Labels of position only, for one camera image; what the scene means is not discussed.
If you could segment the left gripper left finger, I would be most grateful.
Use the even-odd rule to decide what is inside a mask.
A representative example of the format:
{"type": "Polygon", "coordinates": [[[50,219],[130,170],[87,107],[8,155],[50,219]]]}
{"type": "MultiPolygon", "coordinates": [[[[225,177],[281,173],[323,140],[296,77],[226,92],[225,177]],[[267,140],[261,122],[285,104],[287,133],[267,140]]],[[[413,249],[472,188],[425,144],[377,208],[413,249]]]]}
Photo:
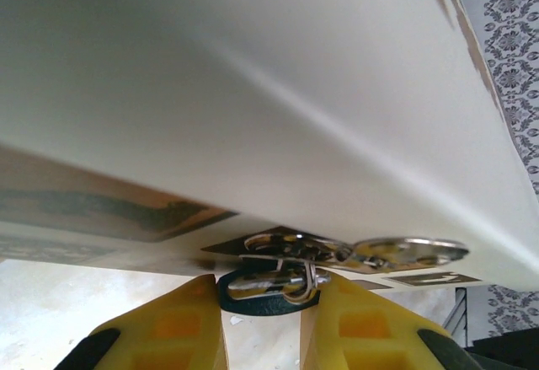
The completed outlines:
{"type": "Polygon", "coordinates": [[[216,278],[197,276],[94,329],[57,369],[227,369],[216,278]]]}

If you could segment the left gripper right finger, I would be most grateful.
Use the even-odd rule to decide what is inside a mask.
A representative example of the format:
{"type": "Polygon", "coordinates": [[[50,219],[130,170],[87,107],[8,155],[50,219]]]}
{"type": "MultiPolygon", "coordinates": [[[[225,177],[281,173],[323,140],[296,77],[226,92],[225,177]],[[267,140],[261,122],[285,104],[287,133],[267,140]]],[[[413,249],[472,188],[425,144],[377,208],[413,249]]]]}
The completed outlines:
{"type": "Polygon", "coordinates": [[[302,312],[301,369],[479,369],[437,323],[342,276],[302,312]]]}

